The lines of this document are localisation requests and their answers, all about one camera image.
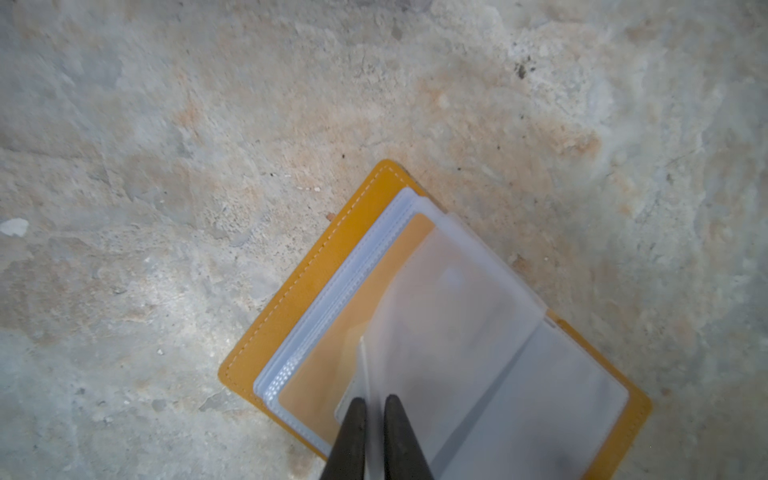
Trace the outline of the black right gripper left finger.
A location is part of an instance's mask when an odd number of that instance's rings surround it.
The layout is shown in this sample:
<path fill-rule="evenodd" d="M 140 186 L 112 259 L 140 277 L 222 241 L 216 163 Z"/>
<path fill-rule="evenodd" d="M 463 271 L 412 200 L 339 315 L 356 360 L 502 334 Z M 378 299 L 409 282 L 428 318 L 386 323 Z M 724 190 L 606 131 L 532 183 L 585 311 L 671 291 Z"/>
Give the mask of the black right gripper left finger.
<path fill-rule="evenodd" d="M 320 476 L 321 480 L 363 480 L 365 476 L 367 407 L 354 398 Z"/>

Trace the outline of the yellow leather card holder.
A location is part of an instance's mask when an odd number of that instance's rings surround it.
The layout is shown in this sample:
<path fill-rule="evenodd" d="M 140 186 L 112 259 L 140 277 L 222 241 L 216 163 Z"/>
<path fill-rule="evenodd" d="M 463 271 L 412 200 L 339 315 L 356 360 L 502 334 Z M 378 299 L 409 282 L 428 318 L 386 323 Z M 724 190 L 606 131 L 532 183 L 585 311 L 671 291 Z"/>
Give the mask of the yellow leather card holder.
<path fill-rule="evenodd" d="M 608 479 L 649 397 L 399 164 L 376 165 L 219 369 L 325 462 L 397 395 L 434 479 Z"/>

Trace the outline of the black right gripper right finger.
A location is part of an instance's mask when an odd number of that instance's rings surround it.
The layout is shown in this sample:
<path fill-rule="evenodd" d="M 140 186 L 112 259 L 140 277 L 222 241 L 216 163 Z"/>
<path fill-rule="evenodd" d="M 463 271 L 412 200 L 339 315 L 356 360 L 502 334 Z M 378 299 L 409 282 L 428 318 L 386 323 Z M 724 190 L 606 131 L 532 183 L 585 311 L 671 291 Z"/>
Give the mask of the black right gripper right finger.
<path fill-rule="evenodd" d="M 386 398 L 383 425 L 386 480 L 433 480 L 428 462 L 397 395 Z"/>

